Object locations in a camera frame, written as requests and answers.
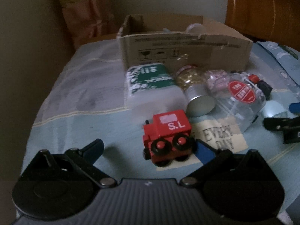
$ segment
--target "green label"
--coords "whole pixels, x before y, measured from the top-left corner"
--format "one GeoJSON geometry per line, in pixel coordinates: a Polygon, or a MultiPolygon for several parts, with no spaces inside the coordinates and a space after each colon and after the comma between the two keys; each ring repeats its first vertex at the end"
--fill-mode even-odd
{"type": "Polygon", "coordinates": [[[163,64],[149,64],[130,68],[127,71],[127,80],[131,94],[140,90],[176,85],[163,64]]]}

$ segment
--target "red sticker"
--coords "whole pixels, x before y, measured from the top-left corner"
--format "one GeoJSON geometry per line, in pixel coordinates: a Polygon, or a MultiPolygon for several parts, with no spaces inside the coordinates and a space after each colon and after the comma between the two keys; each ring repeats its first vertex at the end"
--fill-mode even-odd
{"type": "Polygon", "coordinates": [[[240,81],[231,81],[228,84],[228,90],[238,101],[243,103],[252,103],[256,100],[256,96],[251,87],[240,81]]]}

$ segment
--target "cardboard box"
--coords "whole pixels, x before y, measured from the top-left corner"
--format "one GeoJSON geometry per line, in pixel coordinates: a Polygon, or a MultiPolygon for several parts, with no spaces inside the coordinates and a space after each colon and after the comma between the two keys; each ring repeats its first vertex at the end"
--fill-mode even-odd
{"type": "Polygon", "coordinates": [[[202,70],[244,70],[252,41],[222,23],[203,16],[182,14],[128,15],[117,34],[125,68],[154,62],[164,63],[171,73],[187,64],[177,60],[188,54],[188,63],[202,70]],[[186,34],[190,24],[206,27],[201,36],[186,34]],[[172,33],[163,33],[167,28],[172,33]]]}

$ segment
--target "curtain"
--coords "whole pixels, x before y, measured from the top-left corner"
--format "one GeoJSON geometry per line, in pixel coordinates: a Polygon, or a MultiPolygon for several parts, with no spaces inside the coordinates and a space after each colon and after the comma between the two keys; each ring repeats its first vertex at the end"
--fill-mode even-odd
{"type": "Polygon", "coordinates": [[[74,47],[83,39],[117,32],[110,0],[60,0],[74,47]]]}

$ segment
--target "red toy train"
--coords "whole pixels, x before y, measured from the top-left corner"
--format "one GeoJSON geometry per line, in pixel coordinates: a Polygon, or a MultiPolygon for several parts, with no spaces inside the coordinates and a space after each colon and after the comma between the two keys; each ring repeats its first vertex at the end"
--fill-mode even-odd
{"type": "Polygon", "coordinates": [[[144,158],[158,167],[167,166],[173,159],[187,160],[195,145],[191,130],[183,110],[154,115],[153,123],[146,121],[144,125],[144,158]]]}

